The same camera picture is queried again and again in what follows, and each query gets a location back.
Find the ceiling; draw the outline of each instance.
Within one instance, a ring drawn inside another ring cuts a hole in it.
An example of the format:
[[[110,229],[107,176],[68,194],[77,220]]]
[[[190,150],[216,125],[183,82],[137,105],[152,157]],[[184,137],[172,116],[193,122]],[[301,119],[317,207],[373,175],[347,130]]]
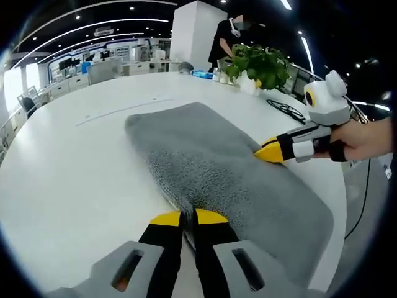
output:
[[[377,36],[378,27],[374,25],[374,7],[360,6],[352,1],[335,0],[288,0],[292,10],[286,10],[280,0],[206,0],[211,5],[232,15],[244,14],[253,22],[253,26],[242,36],[245,44],[257,43],[264,47],[280,49],[290,60],[308,70],[310,66],[301,37],[307,41],[313,60],[314,72],[324,77],[331,69],[337,70],[345,79],[354,82],[360,72],[370,67],[379,68],[383,47]],[[172,19],[175,9],[192,0],[167,1],[112,1],[106,0],[47,0],[30,8],[30,17],[12,41],[14,48],[20,41],[47,22],[85,6],[97,5],[64,16],[42,28],[14,49],[15,53],[30,52],[37,46],[69,30],[98,22],[148,18],[168,20],[168,22],[126,21],[107,24],[119,29],[115,34],[143,32],[144,37],[171,36]],[[88,27],[55,40],[40,49],[41,52],[58,50],[94,38],[95,28]],[[378,90],[384,90],[386,83],[379,82]]]

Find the bottle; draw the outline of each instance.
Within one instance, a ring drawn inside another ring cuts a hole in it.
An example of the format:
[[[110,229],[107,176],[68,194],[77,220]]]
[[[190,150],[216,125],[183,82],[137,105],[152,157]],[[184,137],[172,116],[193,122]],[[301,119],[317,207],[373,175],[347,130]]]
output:
[[[213,81],[216,81],[216,82],[219,82],[219,79],[220,79],[220,69],[219,68],[214,68],[213,69],[213,76],[212,76],[212,80]]]

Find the human hand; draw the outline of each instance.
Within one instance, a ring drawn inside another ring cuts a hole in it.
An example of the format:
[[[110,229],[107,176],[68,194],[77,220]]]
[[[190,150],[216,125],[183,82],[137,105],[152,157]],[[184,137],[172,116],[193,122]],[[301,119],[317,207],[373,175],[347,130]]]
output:
[[[391,120],[361,124],[351,120],[338,127],[331,134],[331,143],[343,141],[345,158],[347,160],[364,160],[378,157],[393,151],[393,132]],[[329,158],[329,153],[317,153],[315,158]]]

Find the gray gripper housing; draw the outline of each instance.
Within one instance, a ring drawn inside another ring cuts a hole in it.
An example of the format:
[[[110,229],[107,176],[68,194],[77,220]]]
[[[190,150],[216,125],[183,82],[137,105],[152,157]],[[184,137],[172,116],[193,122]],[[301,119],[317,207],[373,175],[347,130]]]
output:
[[[48,298],[146,298],[154,269],[164,248],[139,242],[126,242],[105,258],[96,262],[90,278],[74,288],[59,288],[49,292]],[[119,272],[134,256],[139,256],[124,292],[113,287]]]
[[[322,292],[294,285],[283,266],[249,240],[215,245],[214,250],[222,265],[230,298],[324,297]]]

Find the black cable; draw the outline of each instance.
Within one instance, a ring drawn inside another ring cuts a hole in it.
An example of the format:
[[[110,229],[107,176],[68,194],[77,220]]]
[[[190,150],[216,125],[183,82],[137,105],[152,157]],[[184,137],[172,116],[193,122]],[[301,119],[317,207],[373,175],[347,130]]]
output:
[[[278,101],[274,101],[273,99],[267,99],[266,100],[268,104],[270,104],[272,107],[274,107],[275,109],[279,110],[280,112],[283,112],[284,114],[287,114],[288,116],[290,116],[292,119],[298,121],[301,124],[306,124],[306,119],[303,116],[303,114],[296,110],[294,107],[288,105],[288,104],[283,104],[282,102],[278,102]],[[350,111],[353,108],[361,123],[366,123],[365,120],[363,120],[361,113],[355,108],[355,106],[353,104],[351,104],[349,101],[347,101],[350,105]],[[371,168],[371,159],[369,159],[368,161],[368,173],[367,173],[367,183],[365,185],[365,195],[364,195],[364,202],[362,204],[362,209],[361,209],[361,214],[359,219],[357,220],[357,222],[355,223],[354,227],[352,228],[352,230],[345,236],[345,240],[347,239],[347,237],[349,237],[353,231],[357,228],[357,226],[359,225],[362,215],[364,214],[364,208],[365,208],[365,204],[367,202],[367,193],[368,193],[368,182],[370,179],[370,168]]]
[[[273,99],[266,99],[266,101],[275,109],[290,116],[293,120],[298,121],[301,124],[306,124],[305,116],[303,116],[303,114],[294,107],[288,104],[283,104],[282,102],[279,101],[274,101]]]
[[[368,182],[370,180],[370,168],[371,168],[371,159],[369,159],[368,161],[368,174],[367,174],[367,184],[365,185],[365,195],[364,195],[364,202],[362,204],[362,209],[361,209],[361,214],[360,217],[358,219],[358,221],[355,223],[354,227],[350,230],[350,232],[345,236],[345,240],[347,239],[348,236],[351,235],[351,233],[353,233],[353,231],[355,230],[355,228],[357,228],[357,226],[360,223],[360,220],[362,218],[362,215],[364,213],[364,208],[365,208],[365,203],[367,202],[367,193],[368,193]]]

